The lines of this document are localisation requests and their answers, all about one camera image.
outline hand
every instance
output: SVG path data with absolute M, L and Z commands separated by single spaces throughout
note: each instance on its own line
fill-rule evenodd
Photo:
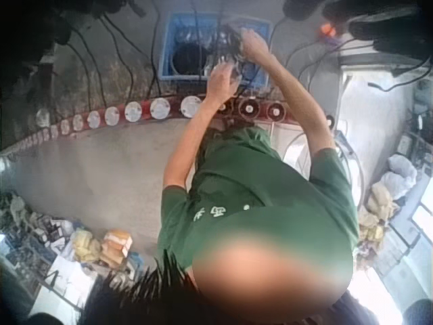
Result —
M 271 52 L 266 41 L 252 29 L 242 29 L 242 54 L 260 66 L 271 59 Z
M 232 63 L 218 64 L 210 74 L 205 100 L 216 106 L 217 110 L 233 97 L 239 87 L 240 81 L 231 78 L 233 68 Z

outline green t-shirt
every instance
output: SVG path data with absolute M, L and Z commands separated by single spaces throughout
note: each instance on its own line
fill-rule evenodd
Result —
M 281 161 L 265 131 L 238 130 L 209 143 L 189 193 L 164 189 L 161 213 L 159 254 L 167 250 L 181 267 L 220 238 L 247 232 L 351 279 L 357 213 L 335 150 L 313 157 L 307 181 Z

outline chinese character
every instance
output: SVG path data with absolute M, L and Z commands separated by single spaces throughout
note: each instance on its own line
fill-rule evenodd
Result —
M 198 211 L 196 213 L 196 215 L 194 215 L 193 221 L 196 222 L 196 221 L 200 220 L 200 218 L 203 216 L 203 213 L 204 213 L 204 208 L 201 208 L 200 211 Z
M 211 215 L 214 215 L 214 217 L 220 217 L 221 215 L 224 215 L 225 213 L 225 208 L 224 207 L 213 207 L 212 210 L 210 211 Z

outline black hair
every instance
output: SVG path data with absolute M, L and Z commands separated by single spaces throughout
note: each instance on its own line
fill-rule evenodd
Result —
M 209 301 L 178 266 L 174 257 L 164 255 L 164 263 L 132 287 L 112 285 L 113 276 L 93 288 L 78 325 L 247 325 Z M 376 325 L 377 320 L 347 292 L 323 315 L 290 324 Z

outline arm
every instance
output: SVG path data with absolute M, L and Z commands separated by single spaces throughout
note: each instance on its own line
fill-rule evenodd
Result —
M 312 95 L 269 52 L 266 42 L 253 30 L 243 30 L 244 55 L 262 66 L 281 89 L 290 112 L 303 128 L 313 157 L 324 148 L 334 148 L 335 143 L 327 125 L 326 116 Z
M 232 70 L 233 65 L 229 63 L 219 64 L 213 70 L 209 78 L 206 98 L 200 105 L 198 113 L 188 123 L 165 167 L 164 188 L 167 186 L 186 188 L 186 179 L 210 121 L 239 86 L 238 82 L 231 81 Z

